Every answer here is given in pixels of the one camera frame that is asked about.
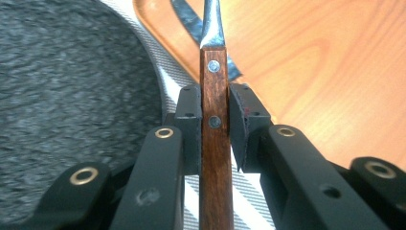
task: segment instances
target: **wooden knife handle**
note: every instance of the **wooden knife handle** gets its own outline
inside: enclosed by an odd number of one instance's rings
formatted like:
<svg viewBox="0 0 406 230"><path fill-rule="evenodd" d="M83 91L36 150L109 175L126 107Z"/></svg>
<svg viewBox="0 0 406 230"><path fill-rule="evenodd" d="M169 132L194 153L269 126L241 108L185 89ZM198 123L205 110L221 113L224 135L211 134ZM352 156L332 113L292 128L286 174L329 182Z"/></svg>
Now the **wooden knife handle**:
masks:
<svg viewBox="0 0 406 230"><path fill-rule="evenodd" d="M208 67L210 61L214 72ZM200 50L200 84L203 110L200 229L234 229L225 47Z"/></svg>

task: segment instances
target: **wooden surface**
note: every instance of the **wooden surface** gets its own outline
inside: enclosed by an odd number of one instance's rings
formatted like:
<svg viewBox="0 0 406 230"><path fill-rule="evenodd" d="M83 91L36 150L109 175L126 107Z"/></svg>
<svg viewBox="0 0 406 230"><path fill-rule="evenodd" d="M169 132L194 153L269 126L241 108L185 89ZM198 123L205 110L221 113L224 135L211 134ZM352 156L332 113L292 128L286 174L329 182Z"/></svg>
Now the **wooden surface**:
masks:
<svg viewBox="0 0 406 230"><path fill-rule="evenodd" d="M203 1L188 1L203 14ZM198 81L199 48L170 1L135 0L148 30ZM406 1L222 1L226 44L277 124L344 167L406 170Z"/></svg>
<svg viewBox="0 0 406 230"><path fill-rule="evenodd" d="M200 229L234 229L227 51L224 47L203 48L200 60L203 112ZM220 63L220 69L215 73L207 67L210 60ZM213 116L220 119L219 127L209 125Z"/></svg>

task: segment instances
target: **wooden table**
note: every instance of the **wooden table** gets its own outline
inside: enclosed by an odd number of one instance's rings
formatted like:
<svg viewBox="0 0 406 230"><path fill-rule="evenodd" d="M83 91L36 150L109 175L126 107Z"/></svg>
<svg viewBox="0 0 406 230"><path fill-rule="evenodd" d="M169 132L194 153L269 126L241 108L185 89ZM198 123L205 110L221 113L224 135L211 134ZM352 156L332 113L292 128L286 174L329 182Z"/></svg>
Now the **wooden table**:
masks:
<svg viewBox="0 0 406 230"><path fill-rule="evenodd" d="M203 1L188 1L200 16ZM222 1L229 55L277 124L344 167L406 170L406 1ZM170 1L134 0L146 28L198 81L199 48Z"/></svg>

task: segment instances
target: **knife blade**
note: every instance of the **knife blade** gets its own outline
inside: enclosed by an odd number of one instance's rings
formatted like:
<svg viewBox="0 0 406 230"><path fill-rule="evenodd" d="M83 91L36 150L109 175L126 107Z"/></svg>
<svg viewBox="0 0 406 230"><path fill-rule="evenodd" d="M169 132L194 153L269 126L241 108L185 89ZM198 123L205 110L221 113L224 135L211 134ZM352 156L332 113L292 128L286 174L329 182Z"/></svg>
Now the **knife blade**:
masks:
<svg viewBox="0 0 406 230"><path fill-rule="evenodd" d="M196 43L200 43L202 37L203 21L200 20L199 16L196 14L196 12L194 12L192 7L185 0L171 0L170 2L179 20L192 36L193 40ZM237 65L230 58L230 56L227 56L227 65L229 81L233 81L242 75L241 72L238 70Z"/></svg>

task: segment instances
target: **gray felt mat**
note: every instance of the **gray felt mat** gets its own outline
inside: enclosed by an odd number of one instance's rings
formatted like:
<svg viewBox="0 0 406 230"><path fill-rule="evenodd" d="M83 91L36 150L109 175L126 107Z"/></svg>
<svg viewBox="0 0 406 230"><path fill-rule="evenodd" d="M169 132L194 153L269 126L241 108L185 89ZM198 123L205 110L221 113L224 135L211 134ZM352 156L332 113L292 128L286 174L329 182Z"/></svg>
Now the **gray felt mat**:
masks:
<svg viewBox="0 0 406 230"><path fill-rule="evenodd" d="M158 81L125 22L90 0L0 0L0 223L67 168L135 157L161 124Z"/></svg>

